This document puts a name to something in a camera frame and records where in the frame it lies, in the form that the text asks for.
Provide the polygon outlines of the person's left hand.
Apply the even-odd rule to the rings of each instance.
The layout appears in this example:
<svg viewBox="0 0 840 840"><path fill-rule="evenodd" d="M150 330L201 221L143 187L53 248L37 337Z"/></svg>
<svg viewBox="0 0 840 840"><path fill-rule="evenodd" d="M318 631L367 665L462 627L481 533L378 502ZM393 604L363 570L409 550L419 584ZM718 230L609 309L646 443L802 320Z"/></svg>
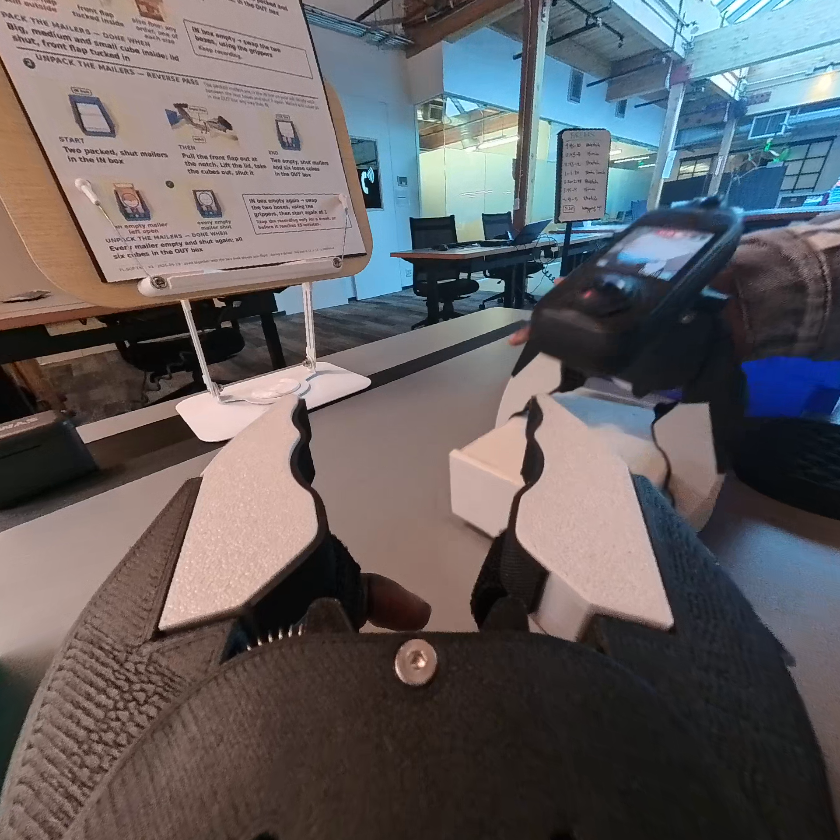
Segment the person's left hand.
<svg viewBox="0 0 840 840"><path fill-rule="evenodd" d="M431 606L419 595L380 574L362 574L365 619L373 627L398 633L425 629Z"/></svg>

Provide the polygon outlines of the black quilted pad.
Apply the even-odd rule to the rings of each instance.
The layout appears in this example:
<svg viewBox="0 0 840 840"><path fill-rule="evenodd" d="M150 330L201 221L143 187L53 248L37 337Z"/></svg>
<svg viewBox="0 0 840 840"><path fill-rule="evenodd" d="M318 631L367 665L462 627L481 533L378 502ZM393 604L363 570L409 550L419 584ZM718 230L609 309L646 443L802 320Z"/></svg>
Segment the black quilted pad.
<svg viewBox="0 0 840 840"><path fill-rule="evenodd" d="M724 450L745 486L798 510L839 519L838 425L810 417L747 417Z"/></svg>

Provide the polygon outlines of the person's right hand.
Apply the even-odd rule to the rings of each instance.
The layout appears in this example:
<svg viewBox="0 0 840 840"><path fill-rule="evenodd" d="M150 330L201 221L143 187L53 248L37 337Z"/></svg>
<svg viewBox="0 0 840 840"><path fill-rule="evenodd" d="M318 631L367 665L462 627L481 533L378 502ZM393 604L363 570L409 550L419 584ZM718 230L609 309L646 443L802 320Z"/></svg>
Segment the person's right hand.
<svg viewBox="0 0 840 840"><path fill-rule="evenodd" d="M730 328L736 356L741 362L744 362L748 359L749 347L746 340L746 332L743 327L742 310L734 280L733 267L734 263L730 260L726 267L717 273L710 285L715 291L728 296L728 305L726 307L725 314ZM563 282L564 279L565 275L559 275L553 280L553 284L557 286ZM526 326L514 332L508 339L508 342L510 346L518 347L524 345L529 340L529 337L530 326Z"/></svg>

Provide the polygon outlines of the dark grey charger box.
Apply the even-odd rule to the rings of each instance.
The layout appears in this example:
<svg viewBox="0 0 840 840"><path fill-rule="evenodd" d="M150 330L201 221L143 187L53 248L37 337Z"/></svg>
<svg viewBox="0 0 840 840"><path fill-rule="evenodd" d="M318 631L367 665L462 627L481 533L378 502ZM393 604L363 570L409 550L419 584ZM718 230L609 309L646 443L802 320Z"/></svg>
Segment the dark grey charger box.
<svg viewBox="0 0 840 840"><path fill-rule="evenodd" d="M1 509L98 471L91 451L63 413L46 411L1 424Z"/></svg>

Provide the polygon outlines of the black phone booth sign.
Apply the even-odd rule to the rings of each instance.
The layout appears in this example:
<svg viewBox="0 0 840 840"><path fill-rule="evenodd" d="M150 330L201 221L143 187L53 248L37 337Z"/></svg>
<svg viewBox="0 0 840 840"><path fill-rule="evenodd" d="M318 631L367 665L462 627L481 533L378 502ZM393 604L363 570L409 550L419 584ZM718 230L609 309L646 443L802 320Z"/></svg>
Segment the black phone booth sign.
<svg viewBox="0 0 840 840"><path fill-rule="evenodd" d="M353 162L360 183L364 206L368 210L381 211L382 174L377 141L374 139L350 137Z"/></svg>

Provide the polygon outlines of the blue plastic bin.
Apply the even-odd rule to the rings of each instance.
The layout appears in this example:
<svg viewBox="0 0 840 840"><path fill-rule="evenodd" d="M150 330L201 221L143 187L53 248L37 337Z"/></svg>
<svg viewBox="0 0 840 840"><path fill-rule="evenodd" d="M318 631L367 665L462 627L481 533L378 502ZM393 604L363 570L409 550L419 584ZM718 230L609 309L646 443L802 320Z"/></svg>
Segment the blue plastic bin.
<svg viewBox="0 0 840 840"><path fill-rule="evenodd" d="M773 357L745 362L746 417L829 419L839 399L839 362Z"/></svg>

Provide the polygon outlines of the black office chair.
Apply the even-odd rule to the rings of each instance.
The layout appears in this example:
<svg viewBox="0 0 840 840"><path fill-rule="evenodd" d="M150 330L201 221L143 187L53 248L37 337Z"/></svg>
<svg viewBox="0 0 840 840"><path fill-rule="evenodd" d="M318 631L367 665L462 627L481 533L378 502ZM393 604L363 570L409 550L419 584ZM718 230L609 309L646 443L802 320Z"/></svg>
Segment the black office chair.
<svg viewBox="0 0 840 840"><path fill-rule="evenodd" d="M413 250L433 249L444 252L458 243L455 216L410 217L409 228ZM411 330L461 317L455 303L467 299L480 289L469 274L455 269L448 273L425 270L427 262L413 264L413 293L426 302L427 315Z"/></svg>
<svg viewBox="0 0 840 840"><path fill-rule="evenodd" d="M232 360L245 348L245 337L238 321L229 326L214 325L198 333L207 365ZM192 379L175 396L189 395L205 390L201 365L198 362L189 332L172 336L116 342L122 360L143 373L144 386L159 391L163 381L170 381L175 374L186 373Z"/></svg>
<svg viewBox="0 0 840 840"><path fill-rule="evenodd" d="M483 213L481 215L482 227L486 240L501 241L504 244L510 243L518 236L518 231L512 224L511 212L506 213ZM523 304L527 298L529 276L519 274L520 269L499 268L498 266L484 269L484 278L497 280L503 285L503 291L491 296L479 304L479 310L484 311L492 302L498 302L502 307L516 307L516 303Z"/></svg>

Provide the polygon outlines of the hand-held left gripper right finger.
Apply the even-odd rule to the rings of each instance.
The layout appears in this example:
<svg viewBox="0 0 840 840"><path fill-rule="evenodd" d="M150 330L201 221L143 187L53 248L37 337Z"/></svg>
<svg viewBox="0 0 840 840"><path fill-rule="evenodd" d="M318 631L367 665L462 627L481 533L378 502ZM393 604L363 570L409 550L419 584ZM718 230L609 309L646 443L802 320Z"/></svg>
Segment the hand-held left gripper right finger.
<svg viewBox="0 0 840 840"><path fill-rule="evenodd" d="M596 617L669 631L674 616L634 478L548 395L528 405L524 485L509 517L509 592L545 635L579 641Z"/></svg>

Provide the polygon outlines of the wooden edged office desk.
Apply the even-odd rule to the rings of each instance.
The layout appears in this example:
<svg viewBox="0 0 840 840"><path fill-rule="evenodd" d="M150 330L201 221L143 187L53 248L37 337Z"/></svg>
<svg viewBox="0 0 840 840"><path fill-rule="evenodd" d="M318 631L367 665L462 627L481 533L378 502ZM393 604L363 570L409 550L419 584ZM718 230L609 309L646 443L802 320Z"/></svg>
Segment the wooden edged office desk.
<svg viewBox="0 0 840 840"><path fill-rule="evenodd" d="M593 256L605 240L605 236L583 234L565 245L561 239L546 234L525 245L449 244L396 251L391 257L413 267L413 288L426 307L425 318L412 326L412 330L417 330L459 318L455 304L477 291L474 275L501 280L501 306L523 309L531 264L536 266L535 274L554 267L565 276Z"/></svg>

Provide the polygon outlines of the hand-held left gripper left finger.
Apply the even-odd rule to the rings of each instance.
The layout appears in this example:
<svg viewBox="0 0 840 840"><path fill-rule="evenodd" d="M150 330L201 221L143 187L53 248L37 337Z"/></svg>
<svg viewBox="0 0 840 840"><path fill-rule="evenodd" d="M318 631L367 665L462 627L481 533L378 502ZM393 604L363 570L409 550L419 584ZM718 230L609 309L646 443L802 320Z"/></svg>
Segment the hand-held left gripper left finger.
<svg viewBox="0 0 840 840"><path fill-rule="evenodd" d="M158 622L173 634L243 617L328 534L313 478L306 403L282 396L205 468Z"/></svg>

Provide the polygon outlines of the whiteboard on pole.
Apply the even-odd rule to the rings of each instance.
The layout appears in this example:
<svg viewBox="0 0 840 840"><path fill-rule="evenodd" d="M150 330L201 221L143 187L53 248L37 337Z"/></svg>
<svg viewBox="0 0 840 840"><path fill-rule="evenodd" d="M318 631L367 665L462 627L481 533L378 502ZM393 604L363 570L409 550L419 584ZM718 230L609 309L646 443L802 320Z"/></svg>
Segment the whiteboard on pole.
<svg viewBox="0 0 840 840"><path fill-rule="evenodd" d="M564 129L558 134L553 221L563 228L562 276L571 270L573 225L605 215L612 140L607 129Z"/></svg>

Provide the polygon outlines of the white cardboard mailer box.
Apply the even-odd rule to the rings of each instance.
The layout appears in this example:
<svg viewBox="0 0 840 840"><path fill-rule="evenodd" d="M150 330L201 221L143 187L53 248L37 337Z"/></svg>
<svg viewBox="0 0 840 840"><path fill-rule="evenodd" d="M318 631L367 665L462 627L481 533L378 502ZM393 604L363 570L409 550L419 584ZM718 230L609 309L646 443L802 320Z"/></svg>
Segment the white cardboard mailer box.
<svg viewBox="0 0 840 840"><path fill-rule="evenodd" d="M631 472L647 477L657 488L664 485L667 468L650 430L655 420L651 406L588 388L552 397L619 455ZM512 500L523 485L525 423L524 416L513 416L449 454L451 510L490 539L507 526Z"/></svg>

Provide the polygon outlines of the white board stand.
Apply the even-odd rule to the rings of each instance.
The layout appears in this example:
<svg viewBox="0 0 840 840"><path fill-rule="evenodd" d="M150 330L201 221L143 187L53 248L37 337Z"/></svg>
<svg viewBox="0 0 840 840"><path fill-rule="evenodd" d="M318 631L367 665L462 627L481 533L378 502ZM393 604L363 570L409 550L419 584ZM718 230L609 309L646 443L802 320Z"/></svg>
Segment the white board stand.
<svg viewBox="0 0 840 840"><path fill-rule="evenodd" d="M227 441L252 424L282 398L302 399L308 409L334 403L366 390L371 380L321 360L314 332L312 286L315 280L343 275L343 254L293 260L278 266L246 269L203 269L174 275L152 275L140 280L138 290L147 298L175 298L182 306L206 392L189 396L175 406L194 435L206 443ZM304 362L232 385L218 385L201 345L191 301L211 291L269 280L302 283L306 340Z"/></svg>

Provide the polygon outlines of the wooden support post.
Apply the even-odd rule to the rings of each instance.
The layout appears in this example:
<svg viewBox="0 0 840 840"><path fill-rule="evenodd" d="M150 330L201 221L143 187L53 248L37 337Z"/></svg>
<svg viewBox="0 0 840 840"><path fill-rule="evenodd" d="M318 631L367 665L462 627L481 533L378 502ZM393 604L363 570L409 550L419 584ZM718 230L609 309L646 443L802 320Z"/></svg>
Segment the wooden support post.
<svg viewBox="0 0 840 840"><path fill-rule="evenodd" d="M513 168L515 227L523 228L532 207L535 161L539 143L540 102L550 1L527 1L523 8L518 143Z"/></svg>

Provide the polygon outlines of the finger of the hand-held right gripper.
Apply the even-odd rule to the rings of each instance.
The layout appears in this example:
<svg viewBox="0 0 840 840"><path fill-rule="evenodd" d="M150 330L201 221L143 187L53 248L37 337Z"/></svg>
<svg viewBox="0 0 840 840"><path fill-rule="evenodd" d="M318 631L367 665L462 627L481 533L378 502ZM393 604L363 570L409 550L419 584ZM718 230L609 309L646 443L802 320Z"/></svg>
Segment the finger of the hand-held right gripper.
<svg viewBox="0 0 840 840"><path fill-rule="evenodd" d="M665 462L660 490L673 509L699 532L705 528L724 481L706 403L660 404L652 441Z"/></svg>
<svg viewBox="0 0 840 840"><path fill-rule="evenodd" d="M561 360L524 344L501 395L496 427L505 425L512 416L520 413L533 396L558 391L561 382Z"/></svg>

